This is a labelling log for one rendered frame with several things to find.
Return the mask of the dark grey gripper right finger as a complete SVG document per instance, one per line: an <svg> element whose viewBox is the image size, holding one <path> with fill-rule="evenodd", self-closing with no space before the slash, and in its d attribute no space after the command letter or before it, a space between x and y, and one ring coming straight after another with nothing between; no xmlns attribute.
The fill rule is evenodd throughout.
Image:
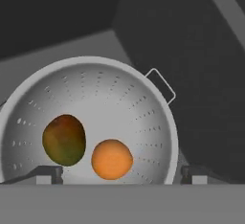
<svg viewBox="0 0 245 224"><path fill-rule="evenodd" d="M229 178L225 178L223 176L219 176L209 170L208 168L204 168L201 166L181 166L181 184L190 185L193 183L193 176L207 176L209 178L214 178L215 180L220 180L222 182L228 184L240 184L239 181L231 180Z"/></svg>

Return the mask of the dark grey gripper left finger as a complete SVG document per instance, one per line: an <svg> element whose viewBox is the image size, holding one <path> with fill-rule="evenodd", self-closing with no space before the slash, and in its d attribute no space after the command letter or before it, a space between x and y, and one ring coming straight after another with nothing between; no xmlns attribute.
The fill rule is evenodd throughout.
<svg viewBox="0 0 245 224"><path fill-rule="evenodd" d="M3 181L2 185L62 185L62 174L61 166L38 166L27 174Z"/></svg>

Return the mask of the green and red mango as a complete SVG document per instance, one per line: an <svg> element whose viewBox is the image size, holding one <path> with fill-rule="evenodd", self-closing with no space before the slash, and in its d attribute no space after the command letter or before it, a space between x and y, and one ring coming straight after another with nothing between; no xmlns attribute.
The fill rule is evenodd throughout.
<svg viewBox="0 0 245 224"><path fill-rule="evenodd" d="M42 145L52 161L71 167L77 164L85 153L84 127L76 117L69 114L60 115L45 127Z"/></svg>

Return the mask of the orange tangerine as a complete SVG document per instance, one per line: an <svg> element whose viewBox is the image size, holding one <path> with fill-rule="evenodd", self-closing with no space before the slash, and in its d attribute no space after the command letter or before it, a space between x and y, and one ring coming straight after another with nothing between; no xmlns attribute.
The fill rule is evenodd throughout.
<svg viewBox="0 0 245 224"><path fill-rule="evenodd" d="M94 172L104 180L117 180L125 176L133 166L129 148L118 140L104 140L96 145L91 165Z"/></svg>

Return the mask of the white metal colander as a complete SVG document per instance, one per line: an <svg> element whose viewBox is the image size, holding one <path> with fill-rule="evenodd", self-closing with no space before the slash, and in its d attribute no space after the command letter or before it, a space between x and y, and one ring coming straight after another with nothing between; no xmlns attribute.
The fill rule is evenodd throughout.
<svg viewBox="0 0 245 224"><path fill-rule="evenodd" d="M92 169L91 156L106 139L123 142L133 155L133 166L119 184L172 184L178 137L168 100L146 75L100 56L50 64L12 92L0 111L0 182L53 165L42 146L42 133L63 114L75 116L86 135L85 154L64 168L64 184L103 184Z"/></svg>

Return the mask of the dark grey sink basin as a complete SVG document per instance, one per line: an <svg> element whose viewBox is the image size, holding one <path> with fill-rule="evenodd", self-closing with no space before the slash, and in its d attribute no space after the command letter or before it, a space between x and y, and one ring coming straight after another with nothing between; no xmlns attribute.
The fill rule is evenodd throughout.
<svg viewBox="0 0 245 224"><path fill-rule="evenodd" d="M114 30L135 67L158 69L186 160L245 183L245 50L212 0L121 0Z"/></svg>

